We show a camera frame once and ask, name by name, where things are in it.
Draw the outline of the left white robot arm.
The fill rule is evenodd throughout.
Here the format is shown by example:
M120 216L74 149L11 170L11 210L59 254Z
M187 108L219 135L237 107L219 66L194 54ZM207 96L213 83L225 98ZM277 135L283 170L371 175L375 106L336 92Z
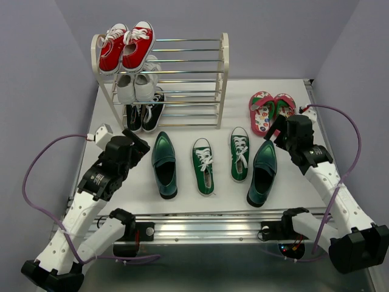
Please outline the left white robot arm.
M23 275L45 291L78 291L84 281L84 267L103 258L103 252L116 240L127 240L137 233L135 215L117 208L97 232L85 237L95 217L150 146L128 129L115 136L108 125L82 138L93 142L102 152L83 175L64 219L59 220L48 210L26 201L58 226L44 250L36 259L25 261L21 268Z

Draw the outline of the green canvas sneaker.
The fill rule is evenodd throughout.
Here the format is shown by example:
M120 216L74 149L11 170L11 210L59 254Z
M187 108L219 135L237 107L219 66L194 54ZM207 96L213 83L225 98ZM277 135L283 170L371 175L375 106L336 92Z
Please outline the green canvas sneaker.
M247 131L243 127L235 127L229 138L231 153L230 173L234 181L243 182L249 170L250 141Z
M194 142L191 158L196 177L197 188L202 196L210 196L214 192L213 153L209 141L199 138Z

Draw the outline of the dark green loafer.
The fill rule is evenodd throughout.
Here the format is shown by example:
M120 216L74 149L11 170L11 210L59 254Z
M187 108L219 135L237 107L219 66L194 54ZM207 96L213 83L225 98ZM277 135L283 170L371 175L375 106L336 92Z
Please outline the dark green loafer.
M261 207L272 189L277 174L277 156L274 143L264 141L253 159L253 174L247 193L247 202Z
M151 163L160 196L165 200L173 199L177 195L176 155L173 143L164 131L157 135Z

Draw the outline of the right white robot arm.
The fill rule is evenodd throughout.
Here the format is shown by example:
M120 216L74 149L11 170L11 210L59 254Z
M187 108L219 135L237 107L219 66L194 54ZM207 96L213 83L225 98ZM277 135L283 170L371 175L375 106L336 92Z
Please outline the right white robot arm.
M291 161L329 207L335 225L315 218L304 207L292 208L283 212L280 221L269 224L264 240L287 239L297 234L317 240L342 274L382 264L388 251L388 227L378 226L341 182L329 151L314 143L311 119L305 115L278 116L265 138L270 139L276 130L279 134L275 145L289 153Z

